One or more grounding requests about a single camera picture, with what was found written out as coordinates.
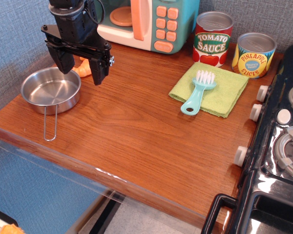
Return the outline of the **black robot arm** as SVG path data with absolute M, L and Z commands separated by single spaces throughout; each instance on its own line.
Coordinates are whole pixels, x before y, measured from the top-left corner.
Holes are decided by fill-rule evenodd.
M 45 33 L 46 46 L 59 70 L 67 74 L 75 65 L 73 57 L 80 56 L 89 61 L 93 82 L 100 85 L 114 62 L 111 44 L 97 31 L 105 10 L 99 19 L 92 0 L 51 0 L 48 8 L 56 24 L 45 24 L 41 31 Z

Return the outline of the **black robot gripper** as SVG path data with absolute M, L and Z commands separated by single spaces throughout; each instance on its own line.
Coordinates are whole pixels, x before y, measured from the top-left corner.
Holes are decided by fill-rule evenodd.
M 95 6 L 50 6 L 55 25 L 43 25 L 48 51 L 58 69 L 67 74 L 75 65 L 74 55 L 89 60 L 95 85 L 101 85 L 114 63 L 111 45 L 98 33 L 103 23 L 105 9 Z

